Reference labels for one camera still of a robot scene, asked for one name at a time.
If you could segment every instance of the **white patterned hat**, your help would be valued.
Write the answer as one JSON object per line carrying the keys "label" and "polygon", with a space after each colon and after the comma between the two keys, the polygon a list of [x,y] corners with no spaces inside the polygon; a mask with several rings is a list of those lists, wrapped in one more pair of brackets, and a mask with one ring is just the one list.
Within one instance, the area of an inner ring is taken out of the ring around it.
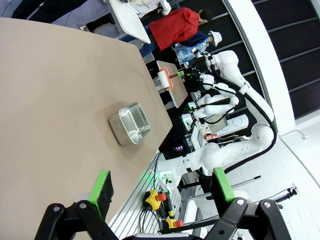
{"label": "white patterned hat", "polygon": [[214,41],[214,46],[216,47],[218,45],[218,43],[220,43],[222,41],[222,36],[220,34],[220,32],[217,31],[210,31],[209,35],[213,36],[213,41]]}

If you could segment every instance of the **black pants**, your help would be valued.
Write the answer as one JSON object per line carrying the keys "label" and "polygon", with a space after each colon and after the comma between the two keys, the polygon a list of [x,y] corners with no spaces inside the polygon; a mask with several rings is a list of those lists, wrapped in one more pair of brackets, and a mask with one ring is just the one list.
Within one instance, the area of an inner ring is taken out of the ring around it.
{"label": "black pants", "polygon": [[104,24],[115,24],[114,19],[112,18],[111,14],[108,13],[100,18],[98,18],[95,21],[91,21],[89,23],[86,24],[86,27],[88,28],[88,30],[90,32],[94,32],[95,29],[97,29],[98,27],[101,27]]}
{"label": "black pants", "polygon": [[12,14],[13,19],[27,19],[40,4],[43,5],[29,20],[51,24],[68,12],[80,7],[87,0],[22,0]]}

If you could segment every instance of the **stainless steel tray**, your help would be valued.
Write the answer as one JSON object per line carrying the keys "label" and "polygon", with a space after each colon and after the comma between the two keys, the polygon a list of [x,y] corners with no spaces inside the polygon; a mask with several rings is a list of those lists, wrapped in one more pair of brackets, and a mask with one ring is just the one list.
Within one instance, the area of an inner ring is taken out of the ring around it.
{"label": "stainless steel tray", "polygon": [[150,131],[150,124],[138,102],[121,108],[109,118],[109,123],[121,146],[140,143]]}

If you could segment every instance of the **red shirt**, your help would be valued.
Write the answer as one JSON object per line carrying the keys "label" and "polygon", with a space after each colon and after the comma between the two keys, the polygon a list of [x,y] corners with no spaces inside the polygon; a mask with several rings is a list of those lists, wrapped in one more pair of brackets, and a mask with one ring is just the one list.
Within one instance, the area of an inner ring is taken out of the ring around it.
{"label": "red shirt", "polygon": [[198,31],[199,15],[183,7],[170,12],[157,21],[150,22],[150,30],[160,50],[173,43],[184,42]]}

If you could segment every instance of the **white roller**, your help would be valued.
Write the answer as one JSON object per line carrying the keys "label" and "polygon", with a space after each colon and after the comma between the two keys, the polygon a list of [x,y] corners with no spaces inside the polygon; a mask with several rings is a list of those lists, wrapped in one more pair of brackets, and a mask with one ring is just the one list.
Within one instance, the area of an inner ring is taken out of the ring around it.
{"label": "white roller", "polygon": [[161,85],[162,85],[162,87],[164,89],[170,87],[170,84],[169,84],[169,81],[168,81],[168,78],[167,78],[167,75],[166,75],[165,71],[159,71],[158,72],[158,77],[159,77]]}

